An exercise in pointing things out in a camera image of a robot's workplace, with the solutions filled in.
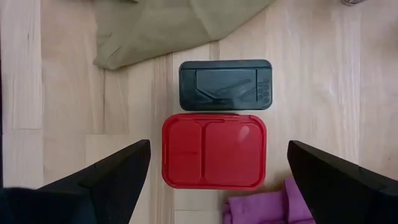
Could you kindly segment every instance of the red lid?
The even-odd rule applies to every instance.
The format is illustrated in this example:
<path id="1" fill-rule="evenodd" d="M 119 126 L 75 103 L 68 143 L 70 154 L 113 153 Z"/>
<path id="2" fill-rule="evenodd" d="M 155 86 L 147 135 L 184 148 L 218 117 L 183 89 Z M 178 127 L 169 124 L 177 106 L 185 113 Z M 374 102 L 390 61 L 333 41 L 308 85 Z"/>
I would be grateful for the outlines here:
<path id="1" fill-rule="evenodd" d="M 267 131 L 256 116 L 176 114 L 162 135 L 162 175 L 172 187 L 253 190 L 264 181 Z"/>

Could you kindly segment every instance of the fabric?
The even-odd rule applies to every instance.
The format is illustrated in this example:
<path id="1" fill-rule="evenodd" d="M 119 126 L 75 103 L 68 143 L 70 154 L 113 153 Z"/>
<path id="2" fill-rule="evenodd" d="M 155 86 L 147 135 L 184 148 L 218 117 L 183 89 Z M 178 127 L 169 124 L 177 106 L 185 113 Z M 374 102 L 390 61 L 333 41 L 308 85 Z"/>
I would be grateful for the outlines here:
<path id="1" fill-rule="evenodd" d="M 110 70 L 226 37 L 273 0 L 97 0 L 97 56 Z"/>
<path id="2" fill-rule="evenodd" d="M 223 224 L 315 224 L 293 178 L 283 190 L 231 197 L 224 205 Z"/>

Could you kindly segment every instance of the black object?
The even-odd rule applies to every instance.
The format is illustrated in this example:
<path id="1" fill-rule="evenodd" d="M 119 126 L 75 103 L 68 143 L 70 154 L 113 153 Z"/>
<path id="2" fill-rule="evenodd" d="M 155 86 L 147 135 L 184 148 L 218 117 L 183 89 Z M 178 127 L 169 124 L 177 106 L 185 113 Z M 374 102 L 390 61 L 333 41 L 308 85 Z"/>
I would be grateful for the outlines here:
<path id="1" fill-rule="evenodd" d="M 141 140 L 40 189 L 2 189 L 0 223 L 128 224 L 149 160 Z"/>
<path id="2" fill-rule="evenodd" d="M 180 105 L 187 111 L 264 110 L 272 104 L 267 60 L 184 62 Z"/>
<path id="3" fill-rule="evenodd" d="M 317 224 L 398 223 L 398 182 L 299 141 L 287 153 Z"/>

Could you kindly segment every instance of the wooden floor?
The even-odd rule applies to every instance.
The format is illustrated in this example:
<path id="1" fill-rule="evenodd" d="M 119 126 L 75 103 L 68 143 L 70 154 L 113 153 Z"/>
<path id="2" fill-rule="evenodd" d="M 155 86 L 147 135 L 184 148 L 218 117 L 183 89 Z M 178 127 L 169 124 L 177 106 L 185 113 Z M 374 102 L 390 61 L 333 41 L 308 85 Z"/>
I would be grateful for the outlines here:
<path id="1" fill-rule="evenodd" d="M 267 178 L 290 175 L 287 144 L 301 140 L 398 179 L 398 1 L 276 0 L 219 42 L 148 60 L 118 72 L 92 64 L 90 0 L 2 0 L 4 181 L 40 187 L 139 139 L 152 162 L 132 221 L 220 223 L 228 195 L 173 190 L 160 173 L 161 126 L 178 103 L 186 60 L 265 58 L 274 102 L 244 111 L 268 128 Z"/>

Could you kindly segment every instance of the magenta fabric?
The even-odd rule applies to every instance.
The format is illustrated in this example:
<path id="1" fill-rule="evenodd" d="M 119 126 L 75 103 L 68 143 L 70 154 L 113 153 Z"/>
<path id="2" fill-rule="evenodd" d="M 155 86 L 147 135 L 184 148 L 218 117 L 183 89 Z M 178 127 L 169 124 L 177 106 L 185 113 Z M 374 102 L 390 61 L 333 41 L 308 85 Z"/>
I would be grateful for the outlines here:
<path id="1" fill-rule="evenodd" d="M 293 178 L 279 192 L 231 197 L 224 205 L 223 224 L 315 224 Z"/>

